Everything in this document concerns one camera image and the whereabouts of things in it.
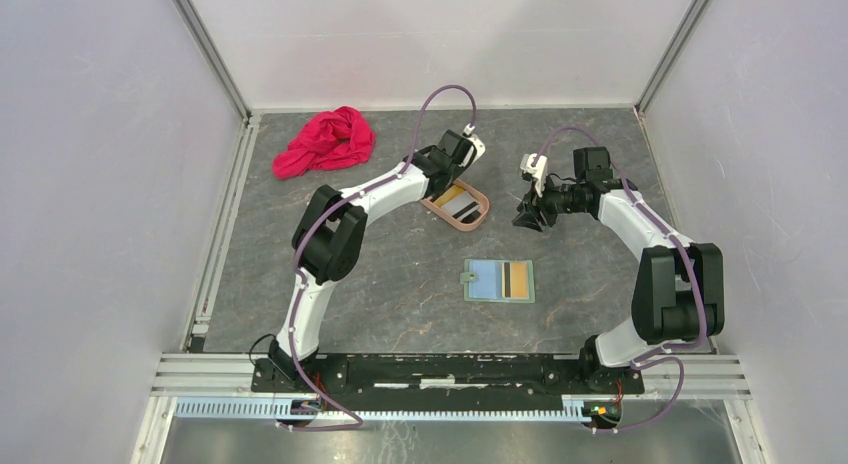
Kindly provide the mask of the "silver card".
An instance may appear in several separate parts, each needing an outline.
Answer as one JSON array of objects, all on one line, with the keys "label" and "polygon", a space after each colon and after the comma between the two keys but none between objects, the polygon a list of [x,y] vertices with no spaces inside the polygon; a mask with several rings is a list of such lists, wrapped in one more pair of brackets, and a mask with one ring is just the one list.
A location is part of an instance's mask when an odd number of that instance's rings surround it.
[{"label": "silver card", "polygon": [[481,204],[467,192],[450,201],[445,209],[461,224],[474,223],[481,216]]}]

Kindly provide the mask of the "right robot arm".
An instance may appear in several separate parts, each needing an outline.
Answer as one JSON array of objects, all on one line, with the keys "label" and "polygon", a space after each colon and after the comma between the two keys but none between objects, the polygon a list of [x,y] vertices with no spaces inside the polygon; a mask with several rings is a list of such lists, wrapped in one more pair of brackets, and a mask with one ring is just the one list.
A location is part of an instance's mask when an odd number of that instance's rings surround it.
[{"label": "right robot arm", "polygon": [[698,243],[663,220],[606,148],[580,148],[573,158],[573,177],[557,184],[545,156],[523,156],[520,172],[531,187],[512,223],[543,231],[561,215],[589,214],[637,259],[629,317],[588,338],[579,354],[580,384],[602,392],[617,380],[617,368],[638,369],[655,356],[697,349],[723,330],[724,262],[717,245]]}]

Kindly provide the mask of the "pink oval tray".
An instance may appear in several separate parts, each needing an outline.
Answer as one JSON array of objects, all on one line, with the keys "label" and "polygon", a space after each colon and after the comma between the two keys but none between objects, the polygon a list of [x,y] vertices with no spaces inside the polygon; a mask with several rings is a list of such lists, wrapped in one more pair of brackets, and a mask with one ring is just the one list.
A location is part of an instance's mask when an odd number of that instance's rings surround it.
[{"label": "pink oval tray", "polygon": [[462,232],[477,229],[490,210],[489,199],[461,179],[436,198],[424,198],[420,203],[438,218]]}]

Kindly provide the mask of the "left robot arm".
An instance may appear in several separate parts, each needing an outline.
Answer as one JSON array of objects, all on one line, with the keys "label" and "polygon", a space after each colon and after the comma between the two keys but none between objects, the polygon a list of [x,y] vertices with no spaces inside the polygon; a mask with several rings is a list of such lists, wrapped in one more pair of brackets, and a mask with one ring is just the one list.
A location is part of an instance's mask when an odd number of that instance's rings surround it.
[{"label": "left robot arm", "polygon": [[314,378],[307,359],[319,347],[319,330],[335,286],[358,262],[367,227],[407,204],[438,198],[485,153],[466,125],[447,130],[436,145],[415,150],[390,171],[358,186],[323,185],[313,194],[292,237],[295,285],[286,321],[271,344],[275,376],[290,391]]}]

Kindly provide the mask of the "gold card black stripe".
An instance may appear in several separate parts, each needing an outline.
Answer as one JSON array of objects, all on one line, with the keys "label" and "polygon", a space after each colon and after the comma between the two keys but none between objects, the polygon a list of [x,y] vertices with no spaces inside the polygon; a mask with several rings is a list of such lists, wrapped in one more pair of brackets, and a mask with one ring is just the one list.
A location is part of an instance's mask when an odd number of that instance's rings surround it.
[{"label": "gold card black stripe", "polygon": [[527,261],[504,261],[501,264],[502,297],[511,300],[529,299],[530,274]]}]

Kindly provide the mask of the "green card holder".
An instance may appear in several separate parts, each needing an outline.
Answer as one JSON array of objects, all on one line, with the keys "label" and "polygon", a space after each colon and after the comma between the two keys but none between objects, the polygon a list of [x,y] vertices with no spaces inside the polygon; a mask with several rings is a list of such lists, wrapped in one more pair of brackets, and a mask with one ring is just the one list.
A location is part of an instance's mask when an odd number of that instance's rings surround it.
[{"label": "green card holder", "polygon": [[[530,298],[511,300],[502,297],[501,264],[504,261],[527,261],[530,264]],[[466,259],[459,282],[466,302],[521,303],[535,302],[533,263],[531,260]]]}]

